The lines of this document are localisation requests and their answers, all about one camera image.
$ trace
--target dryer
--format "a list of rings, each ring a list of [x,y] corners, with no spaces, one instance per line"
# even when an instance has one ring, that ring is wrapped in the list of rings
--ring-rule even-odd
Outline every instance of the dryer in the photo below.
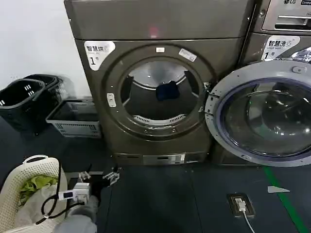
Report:
[[[212,90],[207,124],[221,165],[311,163],[311,1],[257,3],[239,65]]]
[[[252,0],[66,0],[107,145],[121,165],[202,162],[209,88],[235,67]]]

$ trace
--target dryer door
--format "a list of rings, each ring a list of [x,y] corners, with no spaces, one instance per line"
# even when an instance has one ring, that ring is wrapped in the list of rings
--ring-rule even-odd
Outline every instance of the dryer door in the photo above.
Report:
[[[270,61],[238,69],[213,88],[205,118],[218,143],[247,161],[311,164],[311,65]]]

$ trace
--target woven basket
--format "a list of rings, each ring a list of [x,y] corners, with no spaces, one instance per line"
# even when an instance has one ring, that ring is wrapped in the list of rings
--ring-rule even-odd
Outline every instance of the woven basket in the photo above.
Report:
[[[43,158],[29,162],[34,158]],[[55,226],[62,222],[65,214],[55,219],[47,219],[41,224],[32,224],[15,228],[14,221],[19,201],[19,191],[30,178],[38,175],[58,177],[59,162],[46,155],[34,155],[26,159],[22,165],[16,167],[7,177],[0,193],[0,232],[1,233],[51,233]],[[61,169],[60,191],[68,188],[67,179]],[[66,208],[66,201],[58,201],[52,213],[55,215]]]

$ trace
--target gray plastic crate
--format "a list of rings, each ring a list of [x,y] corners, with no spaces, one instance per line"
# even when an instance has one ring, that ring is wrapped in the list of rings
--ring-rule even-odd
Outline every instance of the gray plastic crate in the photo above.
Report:
[[[46,121],[65,137],[102,137],[95,105],[89,100],[63,100]]]

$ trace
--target floor tape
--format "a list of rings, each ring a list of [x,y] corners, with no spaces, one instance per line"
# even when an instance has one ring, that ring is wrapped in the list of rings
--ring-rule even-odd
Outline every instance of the floor tape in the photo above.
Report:
[[[270,184],[273,186],[276,186],[276,187],[280,187],[279,182],[277,181],[276,177],[274,176],[272,170],[267,166],[265,166],[263,168],[263,170],[264,170],[266,176],[268,177]],[[293,223],[295,224],[298,232],[299,233],[308,233],[309,232],[308,228],[305,226],[305,224],[303,223],[303,221],[299,217],[295,208],[293,207],[290,200],[288,199],[287,194],[286,193],[277,193],[277,195],[280,198],[283,206],[287,210],[287,213],[291,217]]]

